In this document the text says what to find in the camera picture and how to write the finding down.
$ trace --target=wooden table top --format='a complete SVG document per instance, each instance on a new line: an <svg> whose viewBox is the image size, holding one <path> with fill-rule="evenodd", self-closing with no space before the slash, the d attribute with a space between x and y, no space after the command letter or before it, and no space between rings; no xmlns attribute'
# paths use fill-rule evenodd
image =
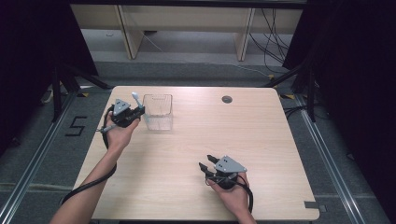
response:
<svg viewBox="0 0 396 224"><path fill-rule="evenodd" d="M228 155L247 168L257 220L315 220L314 202L304 167L277 93L273 89L225 87L119 86L106 110L131 96L173 95L173 130L149 131L142 120L124 149L117 172L108 179L95 219L234 220L198 162L206 155ZM225 104L221 98L231 96ZM76 182L78 186L106 152L96 133Z"/></svg>

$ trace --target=gray carpet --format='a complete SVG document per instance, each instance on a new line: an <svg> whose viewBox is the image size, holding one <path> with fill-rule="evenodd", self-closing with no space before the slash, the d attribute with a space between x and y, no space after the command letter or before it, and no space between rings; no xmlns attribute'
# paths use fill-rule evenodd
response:
<svg viewBox="0 0 396 224"><path fill-rule="evenodd" d="M170 63L96 63L99 79L109 85L163 85L163 86L224 86L224 87L258 87L269 82L267 75L275 77L265 66L215 65L203 63L170 64ZM281 67L270 67L277 72L285 72ZM92 85L78 78L80 85ZM280 94L289 94L292 78L276 89ZM87 97L77 97L56 133L46 158L43 160L34 181L26 193L17 213L11 223L48 223L59 207L62 197L72 188L79 169L91 143L94 130L100 119L108 91L99 88L87 90ZM295 107L293 99L280 99L282 105ZM0 202L4 203L12 191L12 184L18 182L24 168L34 155L41 139L52 120L52 103L38 106L30 122L19 135L21 145L9 148L0 158ZM324 107L316 107L317 125L326 141L340 172L353 193L363 212L367 223L389 223L370 187L365 182L359 167L347 154L347 148L338 135L332 121L327 117ZM79 130L70 128L75 117L75 124L85 126L80 136ZM313 223L350 223L346 209L343 206L334 184L324 166L317 147L304 123L300 112L292 114L289 125L299 149L300 156L320 206L320 218ZM100 223L118 223L118 221L101 220ZM296 222L265 222L265 223L296 223Z"/></svg>

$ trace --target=human arm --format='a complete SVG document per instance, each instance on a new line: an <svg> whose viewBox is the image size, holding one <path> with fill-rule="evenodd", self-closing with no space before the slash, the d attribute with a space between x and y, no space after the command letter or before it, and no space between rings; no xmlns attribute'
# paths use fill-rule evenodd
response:
<svg viewBox="0 0 396 224"><path fill-rule="evenodd" d="M246 173L239 173L237 181L248 186ZM226 208L232 212L240 224L257 223L253 215L248 211L248 193L239 185L231 189L222 189L214 181L208 179L208 184L219 195Z"/></svg>
<svg viewBox="0 0 396 224"><path fill-rule="evenodd" d="M110 116L111 112L107 116L106 126L113 123ZM107 132L107 152L81 183L81 186L107 175L113 169L122 151L130 143L131 135L138 124L139 119L135 119L132 124L126 128L116 127ZM50 223L89 223L96 205L99 202L102 191L105 188L105 184L106 181L103 181L68 199L58 209Z"/></svg>

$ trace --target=white desk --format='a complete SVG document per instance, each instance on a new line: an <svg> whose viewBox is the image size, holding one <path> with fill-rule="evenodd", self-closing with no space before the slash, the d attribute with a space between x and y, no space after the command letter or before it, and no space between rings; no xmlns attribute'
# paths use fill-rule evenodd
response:
<svg viewBox="0 0 396 224"><path fill-rule="evenodd" d="M228 155L247 167L258 220L314 220L318 209L276 91L253 88L116 87L116 98L136 103L131 92L173 95L172 131L149 131L144 121L118 162L95 210L96 219L234 220L205 184L198 162ZM221 97L233 98L230 104ZM106 152L96 133L76 185Z"/></svg>

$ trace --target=transparent container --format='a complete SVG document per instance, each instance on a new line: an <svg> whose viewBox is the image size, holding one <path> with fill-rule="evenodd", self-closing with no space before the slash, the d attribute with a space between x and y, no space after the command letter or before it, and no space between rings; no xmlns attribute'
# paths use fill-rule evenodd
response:
<svg viewBox="0 0 396 224"><path fill-rule="evenodd" d="M143 118L149 130L172 130L172 95L146 94L143 97Z"/></svg>

